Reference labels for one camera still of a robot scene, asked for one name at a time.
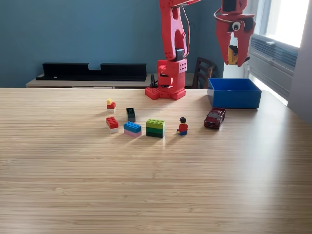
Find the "white lego brick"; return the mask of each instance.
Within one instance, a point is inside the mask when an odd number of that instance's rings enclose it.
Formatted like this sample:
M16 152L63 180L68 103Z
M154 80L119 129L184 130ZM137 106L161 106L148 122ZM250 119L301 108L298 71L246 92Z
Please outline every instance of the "white lego brick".
M113 128L113 129L110 129L110 132L113 134L113 133L118 133L119 132L119 128Z
M108 112L108 113L112 113L112 114L113 114L113 113L115 113L115 112L116 112L116 108L115 108L115 109L107 109L107 112Z

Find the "yellow lego brick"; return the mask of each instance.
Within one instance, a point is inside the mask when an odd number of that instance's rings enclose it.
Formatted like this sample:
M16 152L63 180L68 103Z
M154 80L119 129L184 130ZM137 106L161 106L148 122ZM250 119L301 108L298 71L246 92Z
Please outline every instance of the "yellow lego brick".
M229 65L236 65L238 56L234 55L234 51L229 47Z
M109 105L112 105L112 103L113 103L113 100L111 99L111 98L109 98L108 100L107 100L107 105L109 106Z
M146 122L146 127L147 128L158 128L158 129L163 129L165 128L165 121L159 120L159 119L149 119Z

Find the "wire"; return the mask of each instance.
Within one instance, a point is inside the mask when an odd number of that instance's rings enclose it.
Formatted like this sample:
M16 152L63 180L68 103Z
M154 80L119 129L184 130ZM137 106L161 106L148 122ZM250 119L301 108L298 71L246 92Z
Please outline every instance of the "wire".
M181 6L183 12L184 12L184 15L185 15L185 18L186 18L186 21L187 21L187 27L188 27L188 40L187 40L187 53L186 55L184 56L184 58L186 58L189 53L190 53L190 43L191 43L191 29L190 29L190 22L189 22L189 19L187 18L187 15L186 15L186 12L185 12L185 9L183 6Z
M230 21L230 20L226 20L226 19L221 19L217 16L217 14L221 11L221 8L219 8L219 10L217 10L215 13L214 13L214 17L216 20L218 21L221 21L221 22L225 22L225 23L233 23L234 21Z

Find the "red robot arm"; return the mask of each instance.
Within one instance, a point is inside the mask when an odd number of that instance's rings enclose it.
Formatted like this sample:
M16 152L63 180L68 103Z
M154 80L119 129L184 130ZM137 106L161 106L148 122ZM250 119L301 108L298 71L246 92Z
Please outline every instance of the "red robot arm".
M166 60L158 61L158 87L147 88L145 94L152 99L180 99L185 96L186 57L190 47L190 27L188 40L181 20L181 9L185 14L185 5L201 0L159 0L161 10L161 28ZM244 15L248 0L222 0L222 6L216 11L216 35L226 64L241 66L248 57L248 47L254 32L254 15ZM238 39L238 47L231 46L232 33Z

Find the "blue wall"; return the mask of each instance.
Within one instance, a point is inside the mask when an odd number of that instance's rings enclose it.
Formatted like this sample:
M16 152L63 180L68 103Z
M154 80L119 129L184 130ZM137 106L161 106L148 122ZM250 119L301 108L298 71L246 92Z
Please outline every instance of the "blue wall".
M214 61L219 52L215 20L207 14L221 0L204 1L186 7L192 29L188 73L198 56ZM0 87L25 87L44 62L89 62L90 69L147 63L153 73L165 58L158 0L0 0L0 33Z
M216 64L214 75L223 77L224 60L218 39L216 37L216 19L214 13L221 7L221 0L202 0L198 2L200 32L198 41L198 56Z

